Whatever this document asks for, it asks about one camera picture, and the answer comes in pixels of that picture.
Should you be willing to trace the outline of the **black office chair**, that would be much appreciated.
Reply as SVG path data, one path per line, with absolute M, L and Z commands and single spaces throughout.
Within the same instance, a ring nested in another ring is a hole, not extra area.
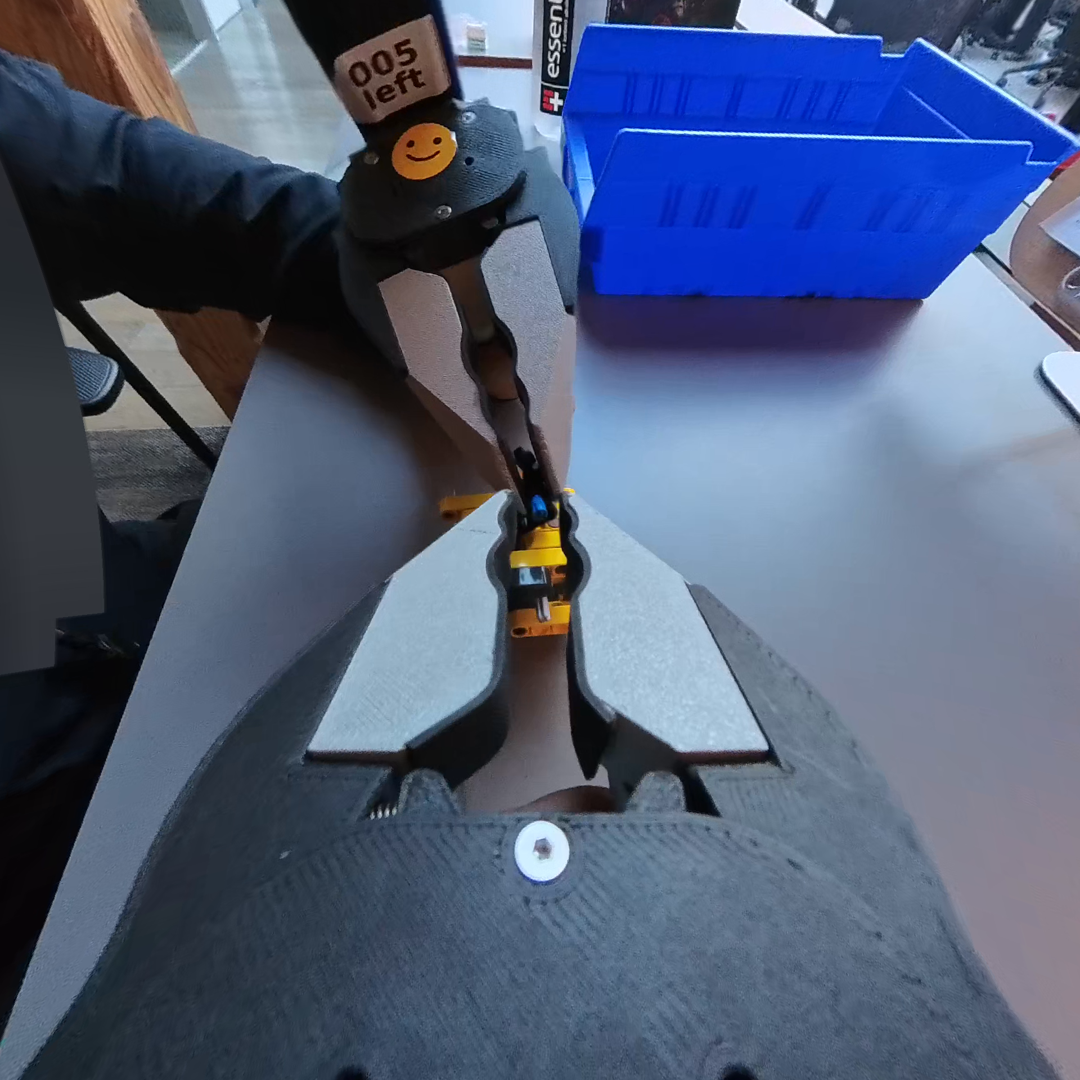
M 114 342 L 102 325 L 87 313 L 83 303 L 71 301 L 60 305 L 60 314 L 75 326 L 75 330 L 87 341 L 89 347 L 69 346 L 67 356 L 75 376 L 75 392 L 78 396 L 83 418 L 100 416 L 109 411 L 126 386 L 164 421 L 177 438 L 183 442 L 195 459 L 214 471 L 218 453 L 201 438 L 195 429 L 183 419 L 183 415 L 168 404 L 150 379 Z

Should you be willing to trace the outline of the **round wooden table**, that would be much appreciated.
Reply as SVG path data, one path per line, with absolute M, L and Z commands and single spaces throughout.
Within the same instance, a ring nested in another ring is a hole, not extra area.
M 1059 334 L 1068 348 L 1079 349 L 1078 301 L 1063 291 L 1065 278 L 1078 269 L 1078 256 L 1047 235 L 1043 224 L 1079 195 L 1079 163 L 1074 162 L 1037 195 L 1012 238 L 1012 276 L 1032 297 L 1032 307 Z

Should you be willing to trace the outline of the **white flat stand base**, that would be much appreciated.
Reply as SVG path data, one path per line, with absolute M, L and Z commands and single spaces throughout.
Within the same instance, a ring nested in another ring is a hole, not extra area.
M 1076 426 L 1079 426 L 1079 352 L 1070 350 L 1047 355 L 1039 366 L 1039 375 L 1047 387 L 1047 392 L 1052 399 L 1056 399 L 1061 408 L 1070 415 Z

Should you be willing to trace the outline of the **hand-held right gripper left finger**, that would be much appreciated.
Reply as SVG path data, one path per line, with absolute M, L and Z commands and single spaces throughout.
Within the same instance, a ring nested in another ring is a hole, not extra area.
M 478 508 L 386 581 L 307 755 L 474 777 L 507 739 L 507 571 L 515 495 Z

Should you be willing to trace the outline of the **person's left forearm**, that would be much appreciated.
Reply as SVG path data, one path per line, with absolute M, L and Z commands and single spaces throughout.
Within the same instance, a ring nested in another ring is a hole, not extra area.
M 141 119 L 1 54 L 1 156 L 56 302 L 120 294 L 347 330 L 336 183 Z

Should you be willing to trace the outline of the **dark printed box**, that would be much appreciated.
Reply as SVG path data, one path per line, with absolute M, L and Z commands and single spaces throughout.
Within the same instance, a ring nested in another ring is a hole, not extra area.
M 732 29 L 741 1 L 608 1 L 610 25 Z

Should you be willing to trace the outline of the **person's left hand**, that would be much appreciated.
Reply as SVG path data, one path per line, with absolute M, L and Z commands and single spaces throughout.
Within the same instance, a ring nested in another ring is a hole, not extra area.
M 467 355 L 471 370 L 488 399 L 496 402 L 519 399 L 516 345 L 497 319 L 469 328 Z

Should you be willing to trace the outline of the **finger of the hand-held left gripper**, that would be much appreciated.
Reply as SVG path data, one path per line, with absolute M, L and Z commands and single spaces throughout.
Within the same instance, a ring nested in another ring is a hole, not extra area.
M 519 399 L 496 402 L 480 388 L 484 411 L 514 469 L 513 453 L 537 455 L 544 486 L 563 494 L 573 440 L 577 324 L 561 294 L 541 222 L 508 227 L 480 257 L 480 297 L 516 345 Z
M 465 329 L 445 278 L 405 269 L 379 291 L 413 395 L 492 491 L 516 491 L 518 480 L 465 364 Z

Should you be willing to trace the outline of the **white black bottle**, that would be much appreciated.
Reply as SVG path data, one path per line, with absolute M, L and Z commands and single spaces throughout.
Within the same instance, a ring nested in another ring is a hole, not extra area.
M 561 136 L 573 71 L 573 1 L 534 1 L 534 129 L 548 141 Z

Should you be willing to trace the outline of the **large blue plastic bin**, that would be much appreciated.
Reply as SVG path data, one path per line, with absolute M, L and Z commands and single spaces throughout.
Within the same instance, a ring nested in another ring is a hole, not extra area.
M 592 24 L 562 113 L 604 295 L 923 300 L 1078 141 L 933 44 Z

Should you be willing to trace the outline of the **yellow black lego model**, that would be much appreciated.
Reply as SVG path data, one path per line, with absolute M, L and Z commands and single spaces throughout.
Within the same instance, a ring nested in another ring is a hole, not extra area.
M 518 447 L 513 458 L 525 503 L 508 555 L 508 630 L 517 640 L 566 636 L 572 621 L 572 589 L 561 528 L 561 492 L 542 482 L 535 453 Z

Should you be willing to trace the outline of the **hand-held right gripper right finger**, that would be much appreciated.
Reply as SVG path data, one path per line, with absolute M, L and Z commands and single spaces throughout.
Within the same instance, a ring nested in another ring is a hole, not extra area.
M 772 746 L 685 578 L 590 507 L 564 502 L 575 572 L 567 645 L 573 751 L 616 806 L 644 777 L 772 761 Z

